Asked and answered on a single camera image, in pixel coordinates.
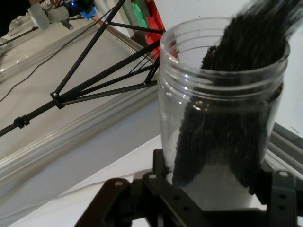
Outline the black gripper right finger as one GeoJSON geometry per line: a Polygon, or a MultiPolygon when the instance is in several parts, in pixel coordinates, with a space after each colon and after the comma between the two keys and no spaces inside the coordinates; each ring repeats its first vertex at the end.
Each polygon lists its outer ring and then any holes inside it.
{"type": "Polygon", "coordinates": [[[262,169],[258,199],[267,205],[267,227],[297,227],[303,215],[303,181],[286,170],[262,169]]]}

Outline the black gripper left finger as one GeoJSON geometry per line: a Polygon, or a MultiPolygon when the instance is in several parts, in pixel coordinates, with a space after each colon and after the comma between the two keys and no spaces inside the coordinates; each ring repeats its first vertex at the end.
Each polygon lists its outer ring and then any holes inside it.
{"type": "Polygon", "coordinates": [[[145,218],[152,227],[202,227],[204,217],[196,204],[165,178],[161,149],[153,152],[152,171],[129,182],[107,180],[86,208],[77,227],[130,227],[145,218]]]}

